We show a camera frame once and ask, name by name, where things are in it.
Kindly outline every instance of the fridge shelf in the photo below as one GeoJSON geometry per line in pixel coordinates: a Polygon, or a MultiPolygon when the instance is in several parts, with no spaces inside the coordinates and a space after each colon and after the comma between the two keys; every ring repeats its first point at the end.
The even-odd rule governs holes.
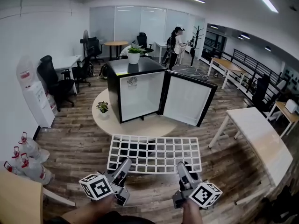
{"type": "Polygon", "coordinates": [[[191,173],[201,172],[197,138],[114,134],[107,169],[116,170],[126,158],[132,160],[130,173],[176,174],[179,162],[187,162],[191,173]]]}

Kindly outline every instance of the small potted plant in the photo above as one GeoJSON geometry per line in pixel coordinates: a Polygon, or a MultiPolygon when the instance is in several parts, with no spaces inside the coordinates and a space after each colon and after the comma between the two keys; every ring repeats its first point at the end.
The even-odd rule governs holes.
{"type": "Polygon", "coordinates": [[[140,53],[146,53],[145,49],[142,49],[141,46],[132,43],[131,47],[128,49],[129,63],[138,64],[140,53]]]}
{"type": "Polygon", "coordinates": [[[99,102],[97,105],[97,109],[100,111],[100,114],[103,118],[107,118],[108,116],[108,103],[105,101],[99,102]]]}

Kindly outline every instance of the round table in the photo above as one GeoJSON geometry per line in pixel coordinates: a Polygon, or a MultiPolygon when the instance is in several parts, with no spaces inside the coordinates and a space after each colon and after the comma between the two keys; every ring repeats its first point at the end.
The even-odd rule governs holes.
{"type": "Polygon", "coordinates": [[[93,119],[97,125],[107,134],[136,135],[146,137],[163,137],[173,131],[178,122],[169,119],[163,115],[151,114],[141,119],[134,119],[120,124],[117,119],[109,100],[108,89],[100,93],[93,102],[92,107],[93,119]],[[108,118],[103,119],[100,111],[96,108],[101,101],[108,102],[108,118]]]}
{"type": "Polygon", "coordinates": [[[128,45],[128,42],[126,41],[120,41],[120,42],[105,42],[105,46],[109,46],[109,60],[112,60],[112,47],[116,47],[116,58],[118,58],[119,53],[121,53],[121,46],[128,45]]]}

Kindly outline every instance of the desk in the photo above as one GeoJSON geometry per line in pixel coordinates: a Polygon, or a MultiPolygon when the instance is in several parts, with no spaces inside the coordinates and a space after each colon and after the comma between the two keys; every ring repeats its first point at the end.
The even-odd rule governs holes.
{"type": "Polygon", "coordinates": [[[141,119],[134,119],[120,124],[110,105],[108,89],[105,89],[94,100],[92,113],[96,124],[110,136],[116,133],[123,135],[162,137],[169,134],[178,125],[178,122],[157,114],[147,115],[144,117],[144,121],[141,119]],[[109,117],[106,120],[101,118],[100,111],[96,108],[97,104],[101,101],[108,102],[109,117]]]}
{"type": "Polygon", "coordinates": [[[0,222],[3,224],[43,223],[43,193],[55,200],[76,206],[34,182],[6,170],[0,171],[0,222]]]}
{"type": "MultiPolygon", "coordinates": [[[[53,59],[53,66],[55,70],[69,70],[70,71],[70,77],[73,80],[73,72],[72,72],[72,67],[77,66],[77,61],[81,60],[81,55],[78,56],[69,56],[69,57],[64,57],[60,59],[53,59]]],[[[77,89],[76,85],[74,83],[73,85],[73,91],[76,94],[77,89]]]]}
{"type": "MultiPolygon", "coordinates": [[[[166,42],[155,42],[156,47],[159,47],[159,63],[161,64],[161,57],[162,57],[162,48],[166,48],[166,42]]],[[[181,48],[180,50],[180,60],[179,60],[179,64],[182,63],[182,59],[184,58],[184,54],[185,54],[185,47],[181,48]]]]}
{"type": "Polygon", "coordinates": [[[112,61],[112,47],[116,47],[116,58],[118,58],[121,53],[121,46],[128,45],[128,42],[105,42],[104,45],[109,46],[109,61],[112,61]]]}
{"type": "Polygon", "coordinates": [[[239,89],[241,87],[241,85],[242,85],[242,81],[243,81],[243,79],[245,77],[246,71],[244,71],[243,69],[237,67],[236,65],[234,65],[232,62],[230,62],[228,60],[223,60],[223,59],[218,59],[218,58],[212,58],[212,60],[210,62],[209,72],[207,73],[208,76],[210,76],[212,67],[215,66],[213,64],[213,61],[216,62],[217,64],[225,67],[227,69],[227,72],[224,75],[225,79],[224,79],[224,82],[223,82],[223,85],[222,85],[221,89],[224,89],[224,87],[226,85],[226,82],[227,82],[227,80],[229,78],[229,74],[230,74],[231,71],[240,72],[242,74],[242,78],[241,78],[240,83],[238,85],[238,89],[239,89]]]}
{"type": "Polygon", "coordinates": [[[293,130],[293,128],[296,126],[296,124],[299,121],[299,116],[296,113],[290,113],[286,107],[285,107],[286,102],[280,102],[280,101],[276,101],[270,114],[268,115],[267,119],[270,118],[270,116],[273,114],[275,107],[277,107],[278,109],[280,109],[281,113],[288,119],[288,121],[290,122],[289,125],[286,127],[286,129],[284,130],[284,132],[281,134],[281,138],[285,135],[285,133],[289,130],[289,132],[286,135],[289,135],[289,133],[293,130]]]}
{"type": "Polygon", "coordinates": [[[239,134],[244,136],[263,164],[271,184],[270,187],[265,187],[263,190],[237,201],[236,204],[239,205],[276,188],[293,158],[280,136],[255,107],[227,110],[227,116],[209,144],[209,148],[215,144],[229,120],[239,129],[235,139],[239,134]]]}

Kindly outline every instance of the open fridge door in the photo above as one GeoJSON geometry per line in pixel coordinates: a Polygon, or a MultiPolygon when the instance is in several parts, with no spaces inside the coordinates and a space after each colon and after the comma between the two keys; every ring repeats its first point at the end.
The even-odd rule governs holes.
{"type": "Polygon", "coordinates": [[[193,126],[200,126],[217,86],[168,70],[164,79],[162,115],[193,126]]]}

